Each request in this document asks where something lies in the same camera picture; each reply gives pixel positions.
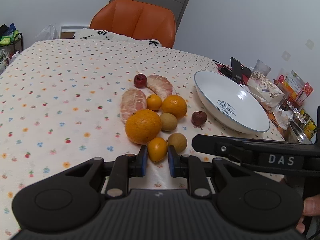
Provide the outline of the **person's right hand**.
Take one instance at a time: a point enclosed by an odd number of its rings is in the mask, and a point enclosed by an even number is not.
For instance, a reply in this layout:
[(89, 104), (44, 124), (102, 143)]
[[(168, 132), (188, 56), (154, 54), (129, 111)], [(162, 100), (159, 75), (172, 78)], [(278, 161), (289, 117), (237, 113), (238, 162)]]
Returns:
[(304, 217), (317, 217), (320, 215), (320, 195), (306, 198), (304, 200), (303, 215), (300, 218), (296, 230), (300, 233), (305, 231), (305, 225), (303, 224)]

